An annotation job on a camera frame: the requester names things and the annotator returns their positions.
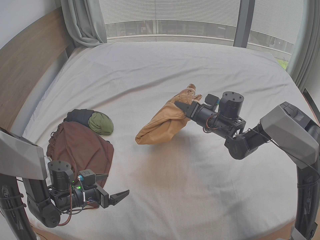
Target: bed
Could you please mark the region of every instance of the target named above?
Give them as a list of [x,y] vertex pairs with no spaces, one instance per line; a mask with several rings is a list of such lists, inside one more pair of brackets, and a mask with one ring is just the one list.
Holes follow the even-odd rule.
[[[56,228],[44,227],[26,209],[31,224],[77,240],[258,239],[290,224],[297,203],[296,167],[272,143],[238,161],[222,138],[188,122],[170,142],[136,144],[139,130],[190,83],[204,97],[221,97],[223,91],[242,94],[246,127],[254,127],[283,101],[314,118],[290,76],[269,53],[188,42],[77,48],[39,102],[23,136],[46,150],[51,132],[67,112],[86,108],[107,114],[114,132],[103,138],[113,144],[114,157],[104,189],[110,194],[130,189],[130,195],[117,206],[85,210]],[[23,184],[18,184],[24,193]]]

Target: white cloth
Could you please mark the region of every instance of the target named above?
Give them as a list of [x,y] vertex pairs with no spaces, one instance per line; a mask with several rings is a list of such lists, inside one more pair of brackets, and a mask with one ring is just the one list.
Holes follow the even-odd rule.
[[104,189],[109,194],[130,189],[130,194],[116,206],[82,211],[63,227],[46,228],[26,209],[30,222],[64,239],[240,240],[262,237],[294,220],[296,166],[272,143],[234,160],[224,139],[204,134],[190,121],[168,143],[136,144],[139,130],[190,83],[204,97],[242,94],[246,128],[283,101],[314,118],[268,53],[186,42],[79,50],[47,90],[23,136],[46,152],[51,132],[67,112],[86,108],[107,114],[114,132],[103,138],[113,144],[114,156]]

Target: black garment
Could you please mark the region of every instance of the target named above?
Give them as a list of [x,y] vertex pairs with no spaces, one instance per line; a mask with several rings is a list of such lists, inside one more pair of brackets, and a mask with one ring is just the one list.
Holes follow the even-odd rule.
[[78,122],[86,127],[89,127],[88,121],[93,113],[94,111],[89,109],[74,109],[71,112],[68,112],[63,121]]

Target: folded clothes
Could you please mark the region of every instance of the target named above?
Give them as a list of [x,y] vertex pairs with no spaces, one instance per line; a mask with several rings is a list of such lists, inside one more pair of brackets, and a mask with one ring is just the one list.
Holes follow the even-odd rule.
[[89,109],[74,109],[68,112],[64,122],[77,122],[101,135],[110,135],[113,132],[113,122],[106,115]]
[[174,105],[175,101],[191,104],[193,100],[201,100],[202,95],[196,95],[196,87],[190,84],[179,92],[155,114],[151,121],[137,134],[135,141],[138,144],[159,144],[168,142],[189,121],[185,113]]
[[101,135],[110,135],[113,132],[113,122],[101,112],[94,112],[89,118],[89,128]]
[[[75,182],[79,171],[91,169],[95,174],[108,174],[114,148],[112,144],[78,122],[63,122],[51,134],[46,155],[71,165]],[[99,181],[103,187],[107,179]]]

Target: green garment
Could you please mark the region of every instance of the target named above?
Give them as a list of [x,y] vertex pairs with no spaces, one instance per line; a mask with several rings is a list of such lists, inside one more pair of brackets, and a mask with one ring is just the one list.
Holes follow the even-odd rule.
[[94,112],[88,120],[89,128],[99,135],[110,135],[113,132],[113,122],[102,113]]

